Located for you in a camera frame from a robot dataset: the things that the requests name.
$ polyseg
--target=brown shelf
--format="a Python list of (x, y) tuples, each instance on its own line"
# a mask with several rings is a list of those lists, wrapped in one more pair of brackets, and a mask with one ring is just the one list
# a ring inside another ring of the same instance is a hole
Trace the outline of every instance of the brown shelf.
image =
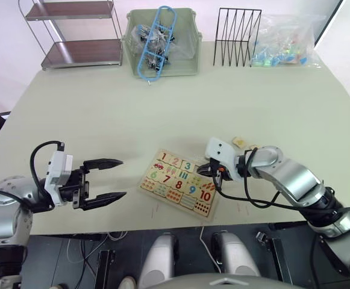
[(62, 68), (121, 64), (122, 47), (119, 39), (55, 42), (41, 66)]
[(26, 15), (27, 21), (111, 18), (112, 1), (36, 3)]

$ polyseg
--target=table surface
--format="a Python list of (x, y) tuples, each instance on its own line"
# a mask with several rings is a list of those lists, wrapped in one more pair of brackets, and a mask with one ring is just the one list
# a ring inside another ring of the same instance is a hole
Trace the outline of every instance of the table surface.
[[(200, 73), (161, 78), (150, 86), (121, 67), (40, 71), (0, 132), (0, 180), (30, 176), (29, 157), (41, 142), (61, 140), (73, 167), (84, 160), (117, 158), (123, 165), (93, 170), (90, 197), (127, 191), (121, 200), (91, 211), (72, 204), (34, 215), (32, 234), (129, 231), (199, 225), (302, 220), (280, 208), (258, 209), (220, 197), (212, 222), (202, 222), (137, 189), (159, 148), (203, 160), (212, 136), (249, 145), (275, 145), (332, 186), (350, 206), (350, 98), (325, 67), (213, 66), (213, 44), (203, 43)], [(36, 158), (46, 173), (55, 148)], [(273, 186), (251, 179), (253, 197), (271, 199)], [(244, 196), (243, 184), (223, 191)], [(279, 201), (286, 204), (283, 197)]]

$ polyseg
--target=wooden puzzle board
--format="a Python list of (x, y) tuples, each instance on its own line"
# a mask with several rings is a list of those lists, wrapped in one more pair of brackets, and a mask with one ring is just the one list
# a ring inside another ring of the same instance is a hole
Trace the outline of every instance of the wooden puzzle board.
[(167, 204), (210, 221), (218, 196), (213, 181), (199, 175), (197, 169), (195, 162), (160, 149), (139, 188)]

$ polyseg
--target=dark floor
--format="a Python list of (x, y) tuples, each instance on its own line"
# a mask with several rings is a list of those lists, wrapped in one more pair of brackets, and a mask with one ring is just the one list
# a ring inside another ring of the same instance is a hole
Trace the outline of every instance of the dark floor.
[[(124, 276), (138, 279), (145, 257), (154, 240), (164, 232), (176, 235), (180, 243), (180, 258), (175, 265), (175, 276), (191, 273), (214, 272), (214, 267), (199, 241), (200, 227), (133, 231), (121, 241), (107, 240), (97, 251), (113, 249), (116, 260), (110, 266), (108, 288), (117, 289)], [(277, 272), (272, 254), (261, 246), (255, 235), (258, 231), (265, 232), (269, 237), (280, 238), (286, 254), (292, 281), (295, 285), (313, 288), (309, 266), (309, 252), (313, 231), (307, 225), (283, 230), (271, 230), (267, 224), (234, 225), (205, 227), (203, 239), (210, 247), (212, 233), (227, 230), (235, 233), (248, 247), (254, 261), (258, 265), (263, 277), (277, 279)], [(82, 259), (79, 240), (70, 242), (69, 257), (71, 261)], [(95, 247), (99, 241), (85, 241), (87, 252)], [(66, 284), (74, 289), (80, 278), (82, 263), (72, 264), (66, 258), (68, 239), (56, 237), (31, 236), (28, 246), (28, 258), (22, 269), (22, 289), (48, 289), (52, 284)], [(96, 270), (98, 252), (89, 261)], [(330, 265), (319, 247), (316, 248), (314, 258), (315, 268), (321, 284), (320, 289), (350, 288), (350, 281), (339, 275)], [(79, 288), (94, 288), (95, 279), (87, 269)]]

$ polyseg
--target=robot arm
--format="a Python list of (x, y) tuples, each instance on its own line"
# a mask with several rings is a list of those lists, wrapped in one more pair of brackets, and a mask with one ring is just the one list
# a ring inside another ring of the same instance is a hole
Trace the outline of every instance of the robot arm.
[(321, 246), (333, 265), (350, 275), (350, 211), (341, 210), (343, 206), (332, 188), (273, 146), (238, 155), (229, 144), (212, 138), (205, 156), (210, 159), (208, 169), (201, 166), (199, 173), (217, 177), (220, 182), (240, 182), (244, 175), (270, 181), (292, 206), (301, 208), (299, 212), (320, 234)]
[(79, 169), (72, 170), (73, 156), (66, 155), (63, 149), (62, 143), (48, 164), (46, 179), (38, 184), (33, 178), (23, 176), (13, 176), (0, 182), (0, 191), (13, 194), (27, 204), (21, 205), (10, 196), (0, 194), (0, 289), (20, 288), (20, 271), (27, 254), (34, 213), (50, 211), (68, 202), (73, 203), (74, 209), (91, 210), (106, 206), (126, 194), (107, 193), (87, 200), (89, 182), (85, 180), (85, 175), (92, 169), (109, 169), (122, 162), (105, 158), (90, 160)]

